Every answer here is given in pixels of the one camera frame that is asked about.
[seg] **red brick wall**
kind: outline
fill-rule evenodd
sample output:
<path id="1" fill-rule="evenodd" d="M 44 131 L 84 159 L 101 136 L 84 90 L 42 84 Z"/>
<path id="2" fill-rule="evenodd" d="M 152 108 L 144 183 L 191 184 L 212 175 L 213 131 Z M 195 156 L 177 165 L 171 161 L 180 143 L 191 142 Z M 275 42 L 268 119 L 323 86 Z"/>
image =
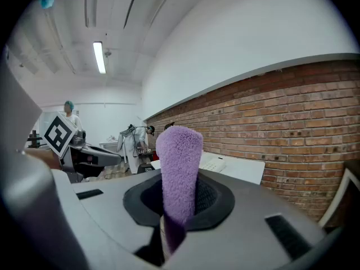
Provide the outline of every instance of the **red brick wall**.
<path id="1" fill-rule="evenodd" d="M 265 161 L 262 185 L 319 220 L 360 159 L 360 64 L 333 61 L 254 76 L 147 121 L 155 145 L 167 123 L 199 131 L 204 150 Z"/>

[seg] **ceiling light fixture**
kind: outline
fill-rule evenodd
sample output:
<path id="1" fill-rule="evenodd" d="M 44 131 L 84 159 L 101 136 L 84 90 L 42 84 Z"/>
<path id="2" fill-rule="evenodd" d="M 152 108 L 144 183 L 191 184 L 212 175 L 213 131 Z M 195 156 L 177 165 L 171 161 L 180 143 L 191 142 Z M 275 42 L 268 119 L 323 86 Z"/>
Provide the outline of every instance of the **ceiling light fixture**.
<path id="1" fill-rule="evenodd" d="M 104 64 L 104 55 L 102 54 L 102 42 L 94 42 L 94 52 L 95 52 L 95 58 L 97 62 L 97 67 L 99 68 L 99 72 L 101 74 L 105 74 L 105 64 Z"/>

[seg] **fluorescent light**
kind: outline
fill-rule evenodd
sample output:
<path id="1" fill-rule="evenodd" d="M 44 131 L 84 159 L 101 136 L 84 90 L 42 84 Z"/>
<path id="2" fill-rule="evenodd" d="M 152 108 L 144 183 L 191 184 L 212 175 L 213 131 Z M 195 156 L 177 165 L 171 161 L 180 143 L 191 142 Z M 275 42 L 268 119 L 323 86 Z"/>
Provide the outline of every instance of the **fluorescent light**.
<path id="1" fill-rule="evenodd" d="M 104 55 L 102 54 L 102 42 L 94 42 L 94 52 L 97 62 L 97 67 L 101 74 L 106 73 L 105 64 L 104 64 Z"/>

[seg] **white ceiling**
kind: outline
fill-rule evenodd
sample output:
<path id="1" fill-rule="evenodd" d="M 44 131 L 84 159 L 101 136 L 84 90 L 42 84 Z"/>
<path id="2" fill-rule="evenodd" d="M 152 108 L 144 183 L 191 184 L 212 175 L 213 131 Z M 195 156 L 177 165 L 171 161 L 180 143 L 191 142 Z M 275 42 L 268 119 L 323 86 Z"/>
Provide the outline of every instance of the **white ceiling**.
<path id="1" fill-rule="evenodd" d="M 131 1 L 55 0 L 46 10 L 34 1 L 8 41 L 13 73 L 17 79 L 106 75 L 141 84 L 162 43 L 201 0 L 134 0 L 124 27 Z M 106 74 L 98 72 L 94 41 L 111 52 Z"/>

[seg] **purple towel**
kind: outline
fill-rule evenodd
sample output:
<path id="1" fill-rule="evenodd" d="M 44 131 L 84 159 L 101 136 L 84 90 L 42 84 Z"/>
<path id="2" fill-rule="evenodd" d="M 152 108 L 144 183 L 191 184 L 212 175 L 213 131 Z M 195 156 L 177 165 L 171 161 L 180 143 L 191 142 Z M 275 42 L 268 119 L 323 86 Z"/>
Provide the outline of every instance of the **purple towel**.
<path id="1" fill-rule="evenodd" d="M 156 140 L 163 179 L 164 224 L 171 253 L 185 237 L 184 225 L 195 212 L 195 187 L 203 137 L 182 126 L 172 126 Z"/>

